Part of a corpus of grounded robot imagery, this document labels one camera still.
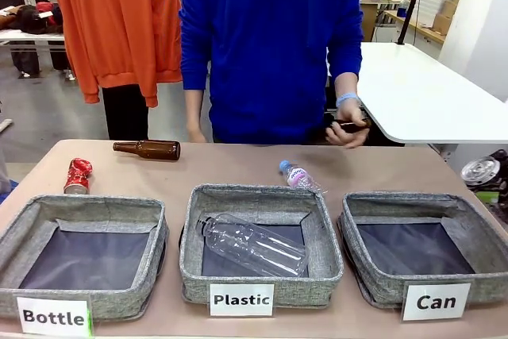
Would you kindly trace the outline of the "person's left hand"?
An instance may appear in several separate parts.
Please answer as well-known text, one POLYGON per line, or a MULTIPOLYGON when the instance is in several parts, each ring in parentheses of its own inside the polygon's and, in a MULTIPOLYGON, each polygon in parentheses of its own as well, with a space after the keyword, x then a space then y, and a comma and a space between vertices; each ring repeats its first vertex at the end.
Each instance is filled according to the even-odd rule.
POLYGON ((356 148, 366 141, 369 129, 365 127, 364 116, 357 99, 349 98, 343 101, 337 109, 337 119, 351 122, 360 129, 354 133, 348 133, 337 122, 333 122, 330 127, 325 129, 325 139, 330 144, 344 148, 356 148))

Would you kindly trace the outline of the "person's right hand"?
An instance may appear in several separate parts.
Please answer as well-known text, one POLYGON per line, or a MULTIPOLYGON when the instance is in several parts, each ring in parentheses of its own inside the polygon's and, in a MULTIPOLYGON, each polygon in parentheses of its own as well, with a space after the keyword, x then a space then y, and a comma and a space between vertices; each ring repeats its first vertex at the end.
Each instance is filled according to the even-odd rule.
POLYGON ((192 143, 206 143, 207 139, 202 132, 201 123, 199 120, 187 121, 187 133, 190 142, 192 143))

